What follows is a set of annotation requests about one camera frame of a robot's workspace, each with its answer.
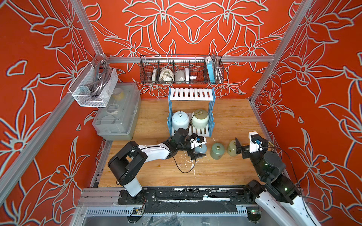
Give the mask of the blue white picket shelf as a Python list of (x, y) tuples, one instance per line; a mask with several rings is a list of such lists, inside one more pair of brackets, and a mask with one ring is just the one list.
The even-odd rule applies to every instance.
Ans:
[(173, 110), (173, 101), (208, 101), (208, 110), (207, 117), (208, 122), (203, 128), (196, 128), (192, 124), (194, 111), (184, 110), (189, 118), (189, 127), (188, 133), (191, 135), (195, 133), (199, 136), (211, 137), (214, 131), (215, 122), (214, 122), (214, 106), (215, 106), (216, 94), (213, 88), (170, 88), (168, 92), (168, 107), (169, 114), (167, 118), (167, 126), (169, 130), (169, 134), (173, 136), (177, 129), (173, 126), (173, 115), (175, 111)]

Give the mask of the grey-blue tea canister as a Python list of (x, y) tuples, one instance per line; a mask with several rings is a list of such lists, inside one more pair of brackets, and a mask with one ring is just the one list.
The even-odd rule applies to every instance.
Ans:
[(199, 145), (199, 146), (195, 147), (195, 152), (196, 152), (196, 153), (206, 154), (206, 151), (207, 151), (207, 146), (206, 146), (206, 144)]

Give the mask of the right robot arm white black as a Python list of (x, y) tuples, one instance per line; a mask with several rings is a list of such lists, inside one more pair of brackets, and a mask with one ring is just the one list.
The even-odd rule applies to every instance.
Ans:
[(276, 152), (269, 151), (269, 144), (256, 132), (249, 134), (249, 145), (242, 146), (235, 139), (236, 154), (251, 161), (259, 178), (245, 185), (244, 200), (255, 202), (280, 226), (319, 226), (302, 193), (283, 175), (286, 165)]

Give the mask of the yellow tea canister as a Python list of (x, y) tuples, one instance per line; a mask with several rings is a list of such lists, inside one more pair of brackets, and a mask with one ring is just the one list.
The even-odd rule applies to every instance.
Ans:
[(237, 156), (236, 140), (232, 140), (229, 142), (227, 147), (227, 154), (231, 157)]

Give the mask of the green tea canister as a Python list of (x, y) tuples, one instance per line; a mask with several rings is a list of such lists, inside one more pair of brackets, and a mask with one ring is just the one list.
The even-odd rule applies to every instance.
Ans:
[(221, 143), (214, 143), (212, 145), (211, 151), (210, 151), (210, 156), (214, 159), (214, 160), (220, 160), (222, 158), (222, 156), (225, 153), (225, 148), (224, 145)]

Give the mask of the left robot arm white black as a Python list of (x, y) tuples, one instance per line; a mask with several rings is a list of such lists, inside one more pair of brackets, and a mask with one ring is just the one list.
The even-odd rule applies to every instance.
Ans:
[(186, 129), (178, 129), (173, 136), (157, 145), (138, 145), (135, 141), (128, 142), (108, 162), (108, 167), (115, 176), (117, 183), (124, 187), (128, 195), (136, 197), (143, 190), (137, 174), (147, 162), (167, 160), (186, 151), (191, 160), (205, 156), (196, 148), (206, 144), (206, 138), (195, 133), (189, 135)]

